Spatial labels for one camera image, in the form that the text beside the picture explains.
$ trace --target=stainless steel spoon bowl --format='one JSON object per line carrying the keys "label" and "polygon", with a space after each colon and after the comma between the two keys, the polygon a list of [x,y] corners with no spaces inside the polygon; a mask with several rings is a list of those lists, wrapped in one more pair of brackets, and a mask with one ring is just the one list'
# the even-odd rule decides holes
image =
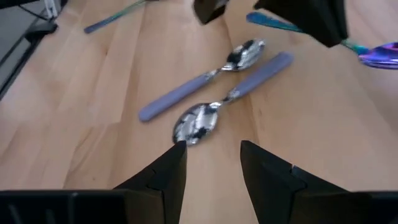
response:
{"label": "stainless steel spoon bowl", "polygon": [[223,67],[199,75],[141,109],[139,112],[140,121],[149,121],[161,114],[188,95],[205,86],[222,71],[240,72],[249,68],[261,57],[265,45],[265,40],[253,39],[236,47],[228,55],[226,64]]}
{"label": "stainless steel spoon bowl", "polygon": [[282,52],[233,88],[221,101],[200,103],[186,110],[175,123],[173,142],[186,141],[188,146],[197,144],[215,129],[218,111],[223,105],[248,94],[292,62],[293,56]]}

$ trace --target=utensil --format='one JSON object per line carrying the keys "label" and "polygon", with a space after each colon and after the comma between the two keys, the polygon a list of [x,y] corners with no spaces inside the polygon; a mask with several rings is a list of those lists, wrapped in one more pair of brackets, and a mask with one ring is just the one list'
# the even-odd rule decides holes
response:
{"label": "utensil", "polygon": [[226,59],[226,64],[216,70],[205,72],[196,78],[184,83],[157,100],[149,103],[139,112],[140,121],[149,121],[158,114],[167,110],[188,95],[199,90],[211,82],[220,72],[240,72],[252,66],[262,55],[266,42],[262,39],[249,40],[236,47]]}
{"label": "utensil", "polygon": [[210,134],[216,127],[218,110],[222,106],[248,94],[276,73],[288,67],[292,62],[293,55],[281,52],[239,83],[221,101],[199,103],[186,110],[175,123],[173,142],[186,141],[188,146],[198,144],[201,139]]}
{"label": "utensil", "polygon": [[[246,20],[267,27],[303,33],[297,26],[279,21],[261,12],[250,12]],[[398,69],[398,42],[384,44],[373,49],[355,44],[350,39],[342,41],[341,44],[358,54],[359,61],[369,67]]]}
{"label": "utensil", "polygon": [[109,16],[108,18],[99,21],[91,26],[88,26],[84,29],[86,34],[90,34],[96,30],[98,30],[99,28],[102,28],[108,24],[110,24],[111,22],[115,21],[116,19],[119,19],[120,17],[128,14],[129,12],[131,12],[133,9],[135,9],[137,6],[141,5],[144,2],[147,1],[157,1],[157,0],[138,0],[137,2],[131,4],[130,6],[124,8],[123,10],[113,14],[112,16]]}

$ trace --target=wooden table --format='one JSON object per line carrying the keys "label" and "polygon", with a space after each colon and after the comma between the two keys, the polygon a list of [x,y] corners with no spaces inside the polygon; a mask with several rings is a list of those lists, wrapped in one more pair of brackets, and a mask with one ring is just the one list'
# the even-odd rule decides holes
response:
{"label": "wooden table", "polygon": [[[348,190],[398,189],[398,72],[360,65],[342,46],[248,24],[254,1],[232,0],[199,25],[192,1],[147,4],[91,35],[83,28],[134,0],[70,0],[0,102],[1,189],[103,189],[170,146],[192,104],[221,98],[281,50],[294,64],[222,111],[217,130],[189,149],[181,223],[256,223],[239,143],[250,139]],[[351,36],[376,46],[398,36],[396,0],[347,0]],[[224,74],[150,123],[137,112],[224,64],[233,46],[262,37],[261,62]]]}

